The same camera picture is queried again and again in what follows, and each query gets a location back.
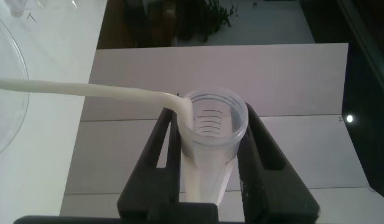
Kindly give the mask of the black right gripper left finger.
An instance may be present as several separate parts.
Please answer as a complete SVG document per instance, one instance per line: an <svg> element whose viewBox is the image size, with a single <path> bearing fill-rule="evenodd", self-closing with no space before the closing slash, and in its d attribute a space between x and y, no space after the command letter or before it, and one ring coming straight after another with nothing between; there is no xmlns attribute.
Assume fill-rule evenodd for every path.
<svg viewBox="0 0 384 224"><path fill-rule="evenodd" d="M117 202L121 219L145 221L152 208L179 201L181 140L176 114L164 108ZM166 166L157 166L169 133Z"/></svg>

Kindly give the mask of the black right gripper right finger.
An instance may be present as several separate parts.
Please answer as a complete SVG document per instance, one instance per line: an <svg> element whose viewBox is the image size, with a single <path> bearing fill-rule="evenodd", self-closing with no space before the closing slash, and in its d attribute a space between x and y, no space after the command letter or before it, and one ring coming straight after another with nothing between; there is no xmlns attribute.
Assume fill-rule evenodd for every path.
<svg viewBox="0 0 384 224"><path fill-rule="evenodd" d="M246 223L315 223L320 206L248 105L248 126L237 154Z"/></svg>

